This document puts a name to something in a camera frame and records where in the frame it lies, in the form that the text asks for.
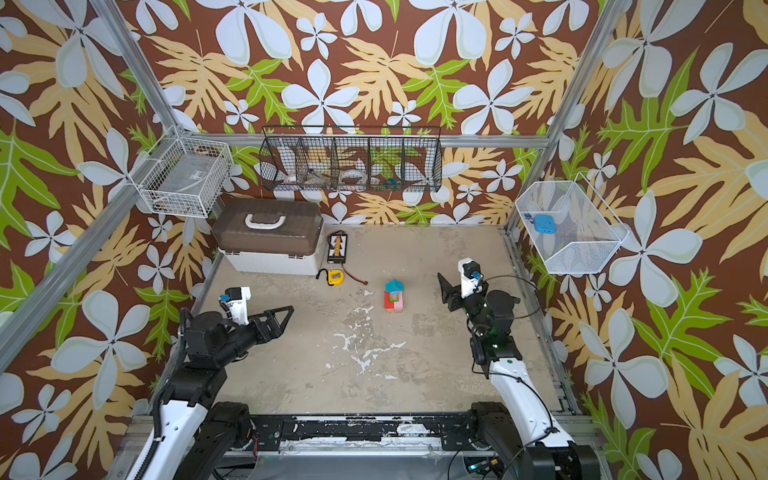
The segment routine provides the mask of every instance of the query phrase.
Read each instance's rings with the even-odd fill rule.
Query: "red wire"
[[[343,263],[341,264],[341,270],[344,270],[344,273],[346,273],[347,275],[351,276],[352,280],[357,280],[358,282],[362,283],[363,285],[368,285],[368,282],[363,281],[363,280],[357,278],[356,276],[352,275],[350,272],[346,271],[346,268],[344,268],[344,264]]]

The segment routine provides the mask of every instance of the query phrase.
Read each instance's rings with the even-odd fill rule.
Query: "black wire basket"
[[[265,127],[260,150],[263,186],[275,190],[437,191],[442,182],[440,129],[322,126],[326,134],[296,127]]]

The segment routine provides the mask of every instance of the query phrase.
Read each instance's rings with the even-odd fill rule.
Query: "wire basket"
[[[167,134],[136,185],[155,214],[208,218],[233,164],[229,145]]]
[[[442,183],[439,128],[419,135],[390,127],[386,136],[271,131],[280,128],[264,129],[259,169],[268,190],[437,191]]]
[[[586,182],[588,194],[577,181],[534,182],[515,201],[531,242],[552,275],[600,273],[630,233],[592,184]],[[613,215],[613,226],[601,210]],[[554,233],[536,230],[532,221],[538,215],[552,218]]]

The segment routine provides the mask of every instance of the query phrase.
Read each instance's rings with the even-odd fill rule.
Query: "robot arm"
[[[248,406],[233,402],[214,405],[227,379],[224,367],[242,358],[251,346],[279,338],[293,315],[293,307],[285,306],[248,316],[249,298],[246,287],[227,289],[221,298],[227,317],[218,312],[201,313],[191,319],[188,328],[188,311],[183,310],[180,360],[156,397],[154,428],[128,480],[204,480],[230,447],[249,441]],[[277,320],[278,313],[286,313],[282,322]],[[196,434],[192,455],[184,456]]]
[[[594,451],[576,445],[552,417],[510,335],[513,309],[520,299],[501,290],[489,292],[479,264],[470,258],[458,262],[458,271],[462,276],[458,286],[451,286],[438,273],[442,302],[450,311],[465,311],[472,358],[504,400],[504,406],[472,405],[475,435],[493,447],[504,463],[502,480],[554,478],[555,472],[571,480],[598,480],[600,467]]]

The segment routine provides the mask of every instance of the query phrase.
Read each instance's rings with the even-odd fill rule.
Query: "blue object in basket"
[[[536,215],[533,219],[533,227],[539,233],[554,233],[558,229],[551,215]]]

